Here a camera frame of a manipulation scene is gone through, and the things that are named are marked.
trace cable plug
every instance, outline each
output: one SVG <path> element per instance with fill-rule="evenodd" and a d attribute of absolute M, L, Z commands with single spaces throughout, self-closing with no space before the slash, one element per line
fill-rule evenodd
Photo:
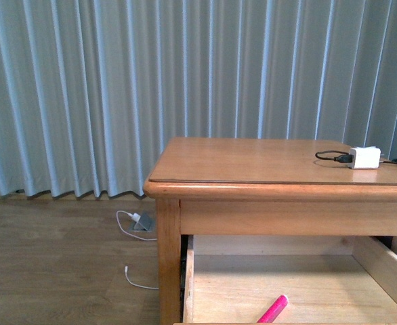
<path fill-rule="evenodd" d="M 126 277 L 126 280 L 130 284 L 132 284 L 133 286 L 137 286 L 138 288 L 150 289 L 150 290 L 158 290 L 158 288 L 155 288 L 153 286 L 142 286 L 141 284 L 135 284 L 135 283 L 131 282 L 131 280 L 129 279 L 129 276 L 128 276 L 128 266 L 127 265 L 125 266 L 125 277 Z"/>
<path fill-rule="evenodd" d="M 135 222 L 138 222 L 140 220 L 140 218 L 142 217 L 141 215 L 139 215 L 138 213 L 134 213 L 133 215 L 129 215 L 131 217 L 132 220 L 134 220 Z"/>
<path fill-rule="evenodd" d="M 341 154 L 338 157 L 334 158 L 334 161 L 337 161 L 341 164 L 349 164 L 352 162 L 352 160 L 354 159 L 354 156 L 351 154 Z"/>

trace light blue curtain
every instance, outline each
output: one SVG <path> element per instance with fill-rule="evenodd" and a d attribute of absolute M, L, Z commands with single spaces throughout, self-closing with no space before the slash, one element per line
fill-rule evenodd
<path fill-rule="evenodd" d="M 397 156 L 397 1 L 0 0 L 0 194 L 142 194 L 173 136 Z"/>

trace floorboard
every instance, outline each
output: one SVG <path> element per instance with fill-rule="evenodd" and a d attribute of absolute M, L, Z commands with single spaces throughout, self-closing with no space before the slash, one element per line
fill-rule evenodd
<path fill-rule="evenodd" d="M 157 325 L 158 291 L 124 274 L 157 286 L 156 242 L 117 210 L 154 217 L 146 200 L 0 200 L 0 324 Z"/>

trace charger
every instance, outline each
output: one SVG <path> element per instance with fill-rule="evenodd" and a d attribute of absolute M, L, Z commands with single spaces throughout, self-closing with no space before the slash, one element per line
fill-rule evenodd
<path fill-rule="evenodd" d="M 127 211 L 122 211 L 122 210 L 119 210 L 119 211 L 116 212 L 117 224 L 119 225 L 119 228 L 120 228 L 120 230 L 121 230 L 123 233 L 127 234 L 128 236 L 131 236 L 131 237 L 140 239 L 140 240 L 146 240 L 146 241 L 148 241 L 148 240 L 156 240 L 156 238 L 143 238 L 143 237 L 139 237 L 139 236 L 133 235 L 133 234 L 127 232 L 126 230 L 124 230 L 123 227 L 122 227 L 122 225 L 121 225 L 121 223 L 120 223 L 119 213 L 124 213 L 124 214 L 130 216 L 131 219 L 135 221 L 135 225 L 136 225 L 138 228 L 144 229 L 144 230 L 146 230 L 146 231 L 149 231 L 149 230 L 151 229 L 151 225 L 152 225 L 152 219 L 149 218 L 149 216 L 147 216 L 147 215 L 139 215 L 138 213 L 134 213 L 134 214 L 133 214 L 133 213 L 129 213 L 129 212 L 127 212 Z"/>
<path fill-rule="evenodd" d="M 328 157 L 323 154 L 340 154 L 339 156 Z M 339 150 L 319 151 L 314 155 L 317 159 L 332 160 L 341 164 L 346 164 L 351 169 L 377 169 L 379 164 L 397 165 L 397 158 L 391 161 L 380 161 L 381 149 L 376 147 L 353 147 L 349 152 Z"/>
<path fill-rule="evenodd" d="M 379 167 L 381 149 L 376 147 L 355 147 L 350 148 L 349 155 L 352 156 L 352 162 L 348 163 L 349 168 L 376 169 Z"/>

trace wooden nightstand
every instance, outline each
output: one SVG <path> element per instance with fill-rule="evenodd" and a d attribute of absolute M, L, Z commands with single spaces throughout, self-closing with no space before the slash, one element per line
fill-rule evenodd
<path fill-rule="evenodd" d="M 349 147 L 314 140 L 175 138 L 170 141 L 144 185 L 145 193 L 156 198 L 161 325 L 181 320 L 181 235 L 196 235 L 194 244 L 190 239 L 190 257 L 197 249 L 208 252 L 203 255 L 209 257 L 199 258 L 202 265 L 198 269 L 203 274 L 211 270 L 223 274 L 231 269 L 242 275 L 249 273 L 249 267 L 254 270 L 257 266 L 257 273 L 270 270 L 271 276 L 275 276 L 284 274 L 286 265 L 288 272 L 294 278 L 304 279 L 306 286 L 310 280 L 302 277 L 315 272 L 323 278 L 331 274 L 330 282 L 318 286 L 331 286 L 329 290 L 336 295 L 320 291 L 320 287 L 296 288 L 302 281 L 295 284 L 285 277 L 279 280 L 281 283 L 277 281 L 282 286 L 277 290 L 279 293 L 292 293 L 289 300 L 293 309 L 289 308 L 286 316 L 281 315 L 281 322 L 397 322 L 397 280 L 387 280 L 391 271 L 397 278 L 397 257 L 368 237 L 397 236 L 397 165 L 353 170 L 337 162 L 317 160 L 315 152 L 323 150 L 348 151 Z M 253 252 L 245 252 L 246 247 Z M 230 259 L 229 254 L 237 257 Z M 383 264 L 379 271 L 376 261 Z M 191 263 L 187 275 L 194 273 Z M 350 288 L 351 274 L 356 275 L 354 283 L 360 282 L 354 288 Z M 258 289 L 253 296 L 242 293 L 243 281 L 236 279 L 227 284 L 232 288 L 236 283 L 241 291 L 222 296 L 218 295 L 223 290 L 219 282 L 212 284 L 213 289 L 210 286 L 208 298 L 201 298 L 215 297 L 212 301 L 215 308 L 206 311 L 211 313 L 207 319 L 199 316 L 203 311 L 190 309 L 196 307 L 192 295 L 197 288 L 191 288 L 194 280 L 187 279 L 184 321 L 254 322 L 260 311 L 266 310 L 266 303 L 251 311 L 250 316 L 236 317 L 236 313 L 245 315 L 252 306 L 263 303 L 267 289 L 261 286 L 274 286 L 275 281 L 265 279 L 256 288 L 248 282 L 251 279 L 245 280 L 245 290 Z M 391 289 L 381 288 L 376 282 Z M 355 297 L 357 288 L 366 295 Z M 231 299 L 228 301 L 231 305 L 218 307 L 224 295 L 238 300 Z M 269 302 L 276 298 L 272 295 Z M 249 303 L 254 297 L 258 297 L 257 301 Z M 370 305 L 364 306 L 363 302 L 369 300 Z M 204 305 L 197 307 L 209 308 L 203 301 Z M 316 313 L 312 305 L 321 312 Z M 311 312 L 301 315 L 302 310 Z"/>

